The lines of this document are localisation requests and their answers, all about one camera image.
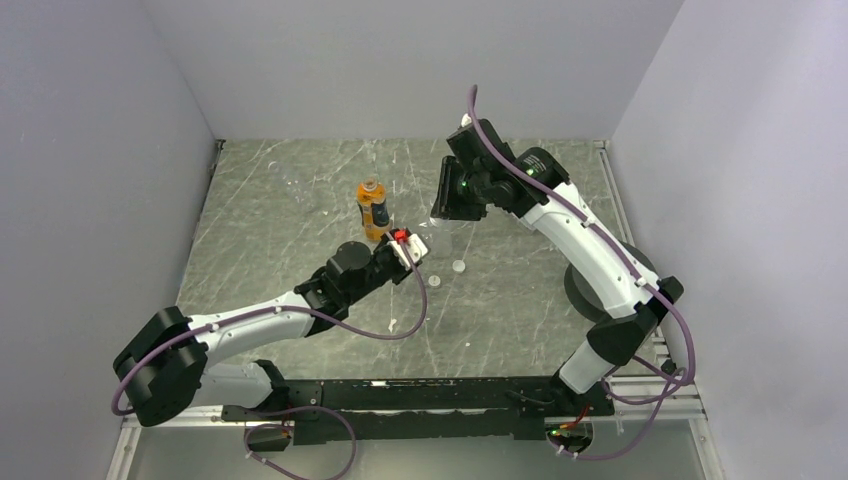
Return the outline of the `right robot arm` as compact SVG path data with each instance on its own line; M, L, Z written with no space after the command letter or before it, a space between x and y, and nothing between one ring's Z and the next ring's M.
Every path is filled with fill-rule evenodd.
M488 120L469 115L447 144L433 217L479 221L495 206L544 235L569 262L566 295L594 325L554 375L550 392L557 411L574 415L606 374L636 355L683 287L611 234L547 150L515 155Z

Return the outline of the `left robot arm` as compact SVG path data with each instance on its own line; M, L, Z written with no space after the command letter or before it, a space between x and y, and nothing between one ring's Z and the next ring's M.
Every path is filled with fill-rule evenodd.
M419 266L429 252L418 235L393 230L375 248L343 243L308 280L271 300L216 314L187 316L176 306L156 312L113 361L119 385L112 413L135 415L145 427L211 405L243 407L264 420L279 417L289 387L275 365L257 360L236 366L227 359L334 326L381 339L379 333L347 323L351 306L409 275L424 292Z

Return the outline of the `short clear plastic bottle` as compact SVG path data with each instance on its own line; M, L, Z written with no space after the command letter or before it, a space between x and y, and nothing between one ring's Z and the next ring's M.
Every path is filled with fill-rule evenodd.
M434 258L446 259L453 252L454 222L430 217L427 222L426 242Z

